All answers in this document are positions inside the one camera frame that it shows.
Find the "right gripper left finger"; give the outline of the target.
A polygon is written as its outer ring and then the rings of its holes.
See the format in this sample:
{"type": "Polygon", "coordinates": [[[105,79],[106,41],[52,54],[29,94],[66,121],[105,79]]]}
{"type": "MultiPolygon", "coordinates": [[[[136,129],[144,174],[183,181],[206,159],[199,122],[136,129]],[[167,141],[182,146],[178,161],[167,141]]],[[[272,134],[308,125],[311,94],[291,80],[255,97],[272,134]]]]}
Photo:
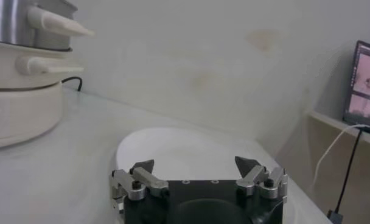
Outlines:
{"type": "Polygon", "coordinates": [[[124,200],[143,200],[146,196],[166,198],[169,196],[169,182],[152,174],[153,159],[137,162],[129,171],[113,170],[110,175],[111,200],[113,208],[124,212],[124,200]]]}

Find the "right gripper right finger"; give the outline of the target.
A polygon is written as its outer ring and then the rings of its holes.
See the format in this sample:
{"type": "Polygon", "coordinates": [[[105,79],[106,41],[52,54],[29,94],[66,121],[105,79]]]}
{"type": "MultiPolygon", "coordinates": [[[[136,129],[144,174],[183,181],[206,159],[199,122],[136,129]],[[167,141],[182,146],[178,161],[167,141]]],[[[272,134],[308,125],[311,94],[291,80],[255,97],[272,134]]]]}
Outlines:
{"type": "Polygon", "coordinates": [[[288,175],[285,169],[275,167],[271,172],[255,159],[235,156],[235,163],[240,172],[241,179],[236,186],[246,197],[256,192],[266,200],[287,200],[288,175]]]}

